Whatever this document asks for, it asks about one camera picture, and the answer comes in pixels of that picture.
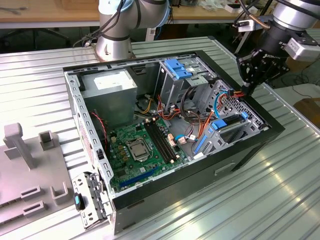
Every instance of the robotic arm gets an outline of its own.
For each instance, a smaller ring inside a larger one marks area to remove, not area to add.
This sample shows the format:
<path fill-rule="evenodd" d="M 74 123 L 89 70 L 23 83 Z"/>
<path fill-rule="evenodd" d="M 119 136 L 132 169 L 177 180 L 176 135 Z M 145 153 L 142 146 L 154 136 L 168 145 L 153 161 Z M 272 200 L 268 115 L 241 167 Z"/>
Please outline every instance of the robotic arm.
<path fill-rule="evenodd" d="M 288 56 L 307 62 L 318 58 L 320 47 L 306 29 L 320 19 L 320 0 L 276 0 L 273 19 L 267 24 L 251 15 L 243 1 L 240 4 L 250 19 L 237 23 L 239 32 L 254 30 L 255 23 L 264 28 L 256 48 L 236 60 L 243 81 L 241 90 L 251 95 L 258 85 L 289 71 Z M 101 27 L 90 35 L 98 38 L 98 57 L 102 61 L 131 58 L 130 30 L 162 26 L 169 7 L 169 0 L 100 0 Z"/>
<path fill-rule="evenodd" d="M 130 30 L 162 26 L 169 6 L 169 0 L 100 0 L 98 57 L 103 61 L 131 58 Z"/>
<path fill-rule="evenodd" d="M 277 1 L 279 3 L 273 12 L 273 20 L 268 24 L 260 22 L 250 13 L 250 20 L 238 24 L 240 32 L 243 29 L 252 30 L 254 22 L 264 28 L 257 47 L 249 55 L 236 60 L 245 95 L 251 95 L 263 82 L 288 72 L 288 56 L 298 61 L 313 62 L 320 54 L 318 43 L 306 32 L 320 19 L 320 0 Z"/>

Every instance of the aluminum table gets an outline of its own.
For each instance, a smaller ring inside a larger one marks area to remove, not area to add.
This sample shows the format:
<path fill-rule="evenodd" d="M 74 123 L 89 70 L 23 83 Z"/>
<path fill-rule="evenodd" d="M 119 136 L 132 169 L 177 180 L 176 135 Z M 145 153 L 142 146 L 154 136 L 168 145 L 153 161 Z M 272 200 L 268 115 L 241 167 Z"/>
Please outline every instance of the aluminum table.
<path fill-rule="evenodd" d="M 235 57 L 207 37 L 138 42 L 138 57 L 204 50 L 240 82 Z M 72 118 L 62 67 L 95 63 L 91 47 L 0 55 L 0 139 L 21 123 L 24 138 L 59 135 L 71 178 L 90 169 Z M 4 239 L 320 239 L 320 132 L 267 85 L 253 97 L 285 131 L 245 167 L 113 236 L 103 223 L 84 231 L 75 206 Z"/>

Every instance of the gray plastic part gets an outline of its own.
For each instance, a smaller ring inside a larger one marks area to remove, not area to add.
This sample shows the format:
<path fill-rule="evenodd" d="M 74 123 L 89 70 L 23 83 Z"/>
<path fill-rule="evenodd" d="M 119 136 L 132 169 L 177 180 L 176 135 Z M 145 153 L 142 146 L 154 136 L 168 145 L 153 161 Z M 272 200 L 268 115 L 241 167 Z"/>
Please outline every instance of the gray plastic part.
<path fill-rule="evenodd" d="M 16 148 L 16 147 L 12 147 L 7 150 L 4 150 L 4 153 L 10 160 L 21 157 L 21 154 L 20 154 L 18 148 Z"/>
<path fill-rule="evenodd" d="M 35 161 L 32 157 L 27 145 L 22 140 L 23 131 L 20 123 L 13 123 L 4 126 L 4 135 L 8 141 L 12 141 L 25 163 L 29 167 L 29 170 L 35 168 Z"/>
<path fill-rule="evenodd" d="M 55 189 L 52 186 L 50 186 L 52 199 L 57 205 L 63 204 L 64 202 L 68 201 L 70 198 L 66 183 L 63 182 L 62 185 L 63 185 L 63 191 L 55 191 Z"/>
<path fill-rule="evenodd" d="M 38 197 L 41 194 L 42 194 L 42 191 L 41 191 L 41 188 L 39 185 L 32 187 L 32 188 L 29 188 L 27 190 L 24 190 L 20 193 L 21 199 L 24 201 L 28 201 L 30 199 Z"/>
<path fill-rule="evenodd" d="M 39 142 L 43 151 L 53 149 L 56 146 L 55 140 L 52 137 L 51 131 L 44 131 L 38 134 Z"/>
<path fill-rule="evenodd" d="M 74 204 L 58 135 L 47 131 L 23 141 L 19 123 L 4 128 L 6 145 L 0 146 L 0 236 Z M 26 164 L 22 152 L 24 157 L 29 154 L 34 167 Z"/>
<path fill-rule="evenodd" d="M 45 205 L 44 201 L 38 201 L 38 202 L 31 204 L 31 205 L 25 207 L 24 209 L 22 209 L 23 215 L 26 218 L 30 218 L 30 217 L 37 215 L 45 210 L 46 210 L 46 205 Z"/>

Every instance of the motherboard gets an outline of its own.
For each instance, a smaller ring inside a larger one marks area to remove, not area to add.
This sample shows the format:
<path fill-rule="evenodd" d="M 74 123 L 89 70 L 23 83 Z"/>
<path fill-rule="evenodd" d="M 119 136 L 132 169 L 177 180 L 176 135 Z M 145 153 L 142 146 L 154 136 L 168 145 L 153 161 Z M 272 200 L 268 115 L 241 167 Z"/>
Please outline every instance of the motherboard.
<path fill-rule="evenodd" d="M 179 146 L 168 138 L 171 134 L 161 118 L 117 128 L 108 135 L 109 162 L 114 172 L 110 184 L 116 193 L 188 161 Z"/>

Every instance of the wooden desk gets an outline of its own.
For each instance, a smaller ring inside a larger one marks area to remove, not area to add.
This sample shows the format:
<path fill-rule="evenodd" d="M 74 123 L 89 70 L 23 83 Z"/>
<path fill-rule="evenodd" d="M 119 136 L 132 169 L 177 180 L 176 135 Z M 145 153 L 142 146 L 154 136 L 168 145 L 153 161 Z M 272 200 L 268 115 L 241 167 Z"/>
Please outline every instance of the wooden desk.
<path fill-rule="evenodd" d="M 0 29 L 99 26 L 97 10 L 65 10 L 60 0 L 1 0 L 0 7 L 28 7 L 16 15 L 0 10 Z M 173 8 L 174 24 L 231 23 L 237 16 L 224 9 L 207 11 L 200 6 Z"/>

